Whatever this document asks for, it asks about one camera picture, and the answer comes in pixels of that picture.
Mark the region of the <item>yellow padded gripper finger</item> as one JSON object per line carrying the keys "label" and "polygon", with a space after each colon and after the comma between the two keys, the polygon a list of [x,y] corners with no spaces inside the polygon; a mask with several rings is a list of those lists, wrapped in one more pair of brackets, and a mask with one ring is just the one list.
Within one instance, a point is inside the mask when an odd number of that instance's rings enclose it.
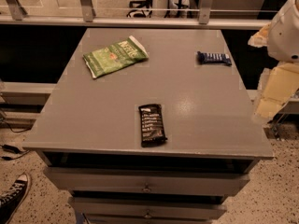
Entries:
{"label": "yellow padded gripper finger", "polygon": [[267,123],[299,90],[299,63],[279,62],[273,69],[265,68],[260,75],[252,119]]}
{"label": "yellow padded gripper finger", "polygon": [[257,33],[252,35],[248,41],[248,44],[255,48],[266,47],[268,45],[268,33],[270,24],[266,24]]}

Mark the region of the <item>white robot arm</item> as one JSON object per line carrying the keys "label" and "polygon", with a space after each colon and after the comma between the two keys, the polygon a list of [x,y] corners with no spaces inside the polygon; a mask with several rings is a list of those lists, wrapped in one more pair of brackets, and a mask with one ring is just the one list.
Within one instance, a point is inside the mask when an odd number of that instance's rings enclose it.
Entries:
{"label": "white robot arm", "polygon": [[268,55],[278,61],[272,70],[263,70],[261,90],[254,100],[253,118],[266,123],[299,90],[299,0],[287,0],[273,20],[250,37],[248,44],[266,47]]}

